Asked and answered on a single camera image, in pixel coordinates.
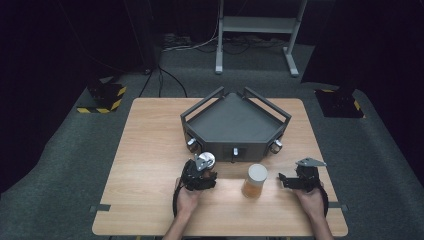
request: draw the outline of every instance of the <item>hazard tape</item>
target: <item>hazard tape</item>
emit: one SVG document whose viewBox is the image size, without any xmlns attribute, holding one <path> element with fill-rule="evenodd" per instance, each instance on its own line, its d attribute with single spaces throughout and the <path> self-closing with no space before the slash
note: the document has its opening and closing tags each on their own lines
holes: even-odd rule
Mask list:
<svg viewBox="0 0 424 240">
<path fill-rule="evenodd" d="M 328 89 L 322 89 L 321 91 L 323 91 L 323 92 L 334 92 L 334 90 L 328 90 Z M 356 99 L 353 102 L 353 105 L 355 105 L 356 111 L 359 112 L 361 110 L 361 106 L 359 106 L 359 103 L 358 103 L 358 101 L 356 101 Z"/>
<path fill-rule="evenodd" d="M 110 107 L 77 107 L 79 113 L 110 113 L 116 111 L 121 105 L 122 97 L 127 87 L 122 87 L 116 94 L 116 98 L 111 102 Z"/>
</svg>

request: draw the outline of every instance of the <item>metal handle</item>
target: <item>metal handle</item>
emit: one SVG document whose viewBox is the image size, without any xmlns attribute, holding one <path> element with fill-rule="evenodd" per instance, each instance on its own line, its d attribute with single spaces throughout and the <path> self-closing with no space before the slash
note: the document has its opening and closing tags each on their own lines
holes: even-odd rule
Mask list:
<svg viewBox="0 0 424 240">
<path fill-rule="evenodd" d="M 209 94 L 207 97 L 205 97 L 204 99 L 202 99 L 201 101 L 196 103 L 194 106 L 192 106 L 191 108 L 189 108 L 185 112 L 183 112 L 181 114 L 181 122 L 183 123 L 183 125 L 187 122 L 186 117 L 190 113 L 194 112 L 196 109 L 198 109 L 200 106 L 202 106 L 203 104 L 205 104 L 206 102 L 208 102 L 209 100 L 211 100 L 213 97 L 215 97 L 218 94 L 220 95 L 220 97 L 224 96 L 224 87 L 222 87 L 222 86 L 219 87 L 217 90 L 215 90 L 214 92 Z"/>
<path fill-rule="evenodd" d="M 262 97 L 261 95 L 259 95 L 257 92 L 253 91 L 252 89 L 250 89 L 249 87 L 245 87 L 244 91 L 243 91 L 243 96 L 245 98 L 247 98 L 247 93 L 250 93 L 250 95 L 256 97 L 257 99 L 259 99 L 261 102 L 265 103 L 268 107 L 270 107 L 272 110 L 278 112 L 279 114 L 281 114 L 284 118 L 285 121 L 284 123 L 287 125 L 290 122 L 291 119 L 291 115 L 288 114 L 287 112 L 285 112 L 283 109 L 277 107 L 277 105 L 273 104 L 272 102 L 270 102 L 268 99 Z"/>
<path fill-rule="evenodd" d="M 269 146 L 269 151 L 277 154 L 281 149 L 283 148 L 283 144 L 280 142 L 280 140 L 276 139 L 271 146 Z"/>
</svg>

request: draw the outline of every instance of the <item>wooden table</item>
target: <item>wooden table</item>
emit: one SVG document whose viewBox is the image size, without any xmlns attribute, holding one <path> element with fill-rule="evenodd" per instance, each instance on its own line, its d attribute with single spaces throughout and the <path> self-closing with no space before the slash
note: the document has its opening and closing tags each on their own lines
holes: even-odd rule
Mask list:
<svg viewBox="0 0 424 240">
<path fill-rule="evenodd" d="M 186 148 L 180 114 L 198 98 L 135 99 L 93 224 L 97 235 L 162 236 L 170 226 L 175 179 L 193 159 Z M 278 173 L 296 177 L 295 162 L 322 156 L 303 103 L 299 99 L 268 99 L 292 115 L 282 138 L 283 149 L 261 163 L 268 179 L 259 199 L 241 193 L 253 163 L 217 162 L 215 188 L 206 190 L 185 236 L 311 236 L 312 231 L 296 196 L 284 189 Z M 319 167 L 330 202 L 337 197 L 325 167 Z M 334 236 L 348 228 L 340 208 L 327 215 Z"/>
</svg>

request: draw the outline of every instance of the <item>black curtain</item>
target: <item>black curtain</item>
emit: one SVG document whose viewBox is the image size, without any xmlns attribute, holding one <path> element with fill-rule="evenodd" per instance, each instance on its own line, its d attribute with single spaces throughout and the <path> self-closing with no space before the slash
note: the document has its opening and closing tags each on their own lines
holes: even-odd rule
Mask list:
<svg viewBox="0 0 424 240">
<path fill-rule="evenodd" d="M 422 1 L 337 0 L 302 82 L 365 92 L 423 183 L 423 80 Z"/>
</svg>

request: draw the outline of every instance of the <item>black wall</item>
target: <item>black wall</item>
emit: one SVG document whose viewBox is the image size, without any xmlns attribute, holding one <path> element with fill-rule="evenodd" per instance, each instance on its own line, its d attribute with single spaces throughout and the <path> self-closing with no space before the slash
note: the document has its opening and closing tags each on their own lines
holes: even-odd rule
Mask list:
<svg viewBox="0 0 424 240">
<path fill-rule="evenodd" d="M 302 81 L 365 92 L 424 185 L 420 0 L 337 0 Z"/>
<path fill-rule="evenodd" d="M 2 1 L 0 190 L 38 162 L 88 81 L 87 61 L 52 1 Z"/>
<path fill-rule="evenodd" d="M 88 84 L 155 67 L 149 11 L 146 0 L 0 2 L 0 192 L 37 164 Z"/>
</svg>

